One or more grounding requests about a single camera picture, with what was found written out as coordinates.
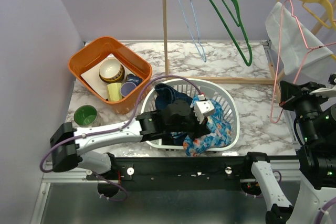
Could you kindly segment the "blue floral garment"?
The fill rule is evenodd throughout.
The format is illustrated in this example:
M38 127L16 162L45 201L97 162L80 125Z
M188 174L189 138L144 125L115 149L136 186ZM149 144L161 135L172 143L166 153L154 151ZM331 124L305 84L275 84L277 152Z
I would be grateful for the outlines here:
M210 133L192 140L186 132L171 132L175 145L182 145L186 155L195 157L210 148L227 147L232 142L232 126L223 117L221 105L210 99L215 108L215 113L208 117L207 127Z

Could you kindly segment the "blue denim shorts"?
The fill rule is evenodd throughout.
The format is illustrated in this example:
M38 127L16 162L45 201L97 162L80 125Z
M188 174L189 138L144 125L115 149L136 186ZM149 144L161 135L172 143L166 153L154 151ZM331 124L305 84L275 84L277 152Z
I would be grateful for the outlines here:
M157 110L165 109L169 104L174 103L176 100L183 100L191 105L192 98L185 93L180 93L171 86L165 83L159 83L155 87L157 97L155 98L155 108ZM162 139L163 145L182 146L186 133L171 133L170 136Z

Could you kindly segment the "yellow plastic hanger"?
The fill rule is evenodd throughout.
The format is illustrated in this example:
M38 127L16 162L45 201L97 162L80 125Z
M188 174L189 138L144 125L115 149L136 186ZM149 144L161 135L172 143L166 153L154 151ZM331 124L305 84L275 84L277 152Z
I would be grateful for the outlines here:
M301 3L301 6L306 10L315 20L316 24L312 28L312 33L317 34L318 31L324 27L329 30L335 30L335 0L295 0ZM317 5L323 9L323 14L319 16L310 7Z

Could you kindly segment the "light blue wire hanger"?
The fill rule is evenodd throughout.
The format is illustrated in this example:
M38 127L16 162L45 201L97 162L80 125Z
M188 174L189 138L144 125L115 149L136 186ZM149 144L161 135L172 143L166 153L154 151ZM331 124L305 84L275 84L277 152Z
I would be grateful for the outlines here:
M203 62L207 62L205 48L201 42L200 31L193 0L177 0L182 12L184 24L186 25L190 39Z

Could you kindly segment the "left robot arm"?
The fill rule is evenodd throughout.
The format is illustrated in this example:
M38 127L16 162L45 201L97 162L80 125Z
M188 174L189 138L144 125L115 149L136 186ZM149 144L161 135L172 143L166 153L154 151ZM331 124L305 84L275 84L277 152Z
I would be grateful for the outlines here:
M69 138L56 132L50 140L52 171L61 173L78 167L112 179L117 171L112 156L98 153L98 148L159 140L173 132L187 133L193 140L210 133L207 118L214 112L209 100L194 105L177 100L163 110L144 112L127 122L71 129Z

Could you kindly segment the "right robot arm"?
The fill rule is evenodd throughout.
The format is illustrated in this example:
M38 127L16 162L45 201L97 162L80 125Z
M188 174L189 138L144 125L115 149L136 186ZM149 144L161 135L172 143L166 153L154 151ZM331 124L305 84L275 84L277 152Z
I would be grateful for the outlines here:
M254 177L266 203L266 223L335 222L335 105L321 105L335 88L308 82L280 82L280 107L293 111L295 130L302 136L298 151L300 190L295 204L284 195L265 153L248 153L242 173Z

